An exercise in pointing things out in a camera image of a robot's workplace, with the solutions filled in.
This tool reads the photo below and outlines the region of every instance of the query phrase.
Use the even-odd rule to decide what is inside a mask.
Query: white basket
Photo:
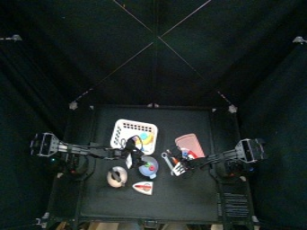
[[[126,140],[134,135],[148,137],[142,139],[141,151],[145,155],[150,155],[154,152],[157,134],[158,129],[153,124],[118,119],[111,131],[110,146],[113,148],[119,148],[122,139]]]

